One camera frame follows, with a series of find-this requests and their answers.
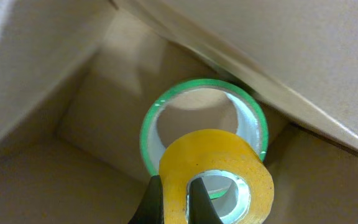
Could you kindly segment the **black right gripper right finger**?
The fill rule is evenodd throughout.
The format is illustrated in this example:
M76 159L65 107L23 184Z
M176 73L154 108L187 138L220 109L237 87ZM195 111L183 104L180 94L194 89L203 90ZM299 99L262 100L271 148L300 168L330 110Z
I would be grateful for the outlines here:
M189 190L189 224L223 224L209 198L202 178L193 180Z

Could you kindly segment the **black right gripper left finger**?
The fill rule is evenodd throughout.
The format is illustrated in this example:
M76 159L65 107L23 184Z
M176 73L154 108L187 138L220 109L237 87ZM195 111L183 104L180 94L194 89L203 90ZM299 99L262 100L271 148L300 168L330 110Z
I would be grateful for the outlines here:
M128 224L163 224L163 188L159 175L150 178L142 200Z

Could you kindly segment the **yellow clear tape roll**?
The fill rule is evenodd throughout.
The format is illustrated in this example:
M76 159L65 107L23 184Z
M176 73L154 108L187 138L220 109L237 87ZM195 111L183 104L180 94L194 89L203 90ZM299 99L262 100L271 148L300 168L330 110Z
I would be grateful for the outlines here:
M206 171L224 171L247 185L247 208L238 223L263 223L274 198L272 176L258 155L239 136L204 129L186 134L173 142L159 164L163 187L165 223L186 223L188 183Z

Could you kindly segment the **green tape roll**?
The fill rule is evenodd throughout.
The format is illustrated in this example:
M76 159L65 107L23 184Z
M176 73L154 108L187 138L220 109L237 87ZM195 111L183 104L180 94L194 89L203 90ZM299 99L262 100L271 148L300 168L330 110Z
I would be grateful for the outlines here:
M158 174L166 148L179 137L201 129L222 129L244 139L264 160L269 129L263 110L242 88L202 78L181 82L163 93L146 113L140 152L150 175Z

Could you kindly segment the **brown cardboard box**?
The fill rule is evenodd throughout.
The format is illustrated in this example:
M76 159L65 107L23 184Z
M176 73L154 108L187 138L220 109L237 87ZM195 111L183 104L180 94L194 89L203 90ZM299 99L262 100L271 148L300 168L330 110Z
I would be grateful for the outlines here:
M358 223L358 1L0 1L0 223L127 223L146 113L202 78L265 114L267 223Z

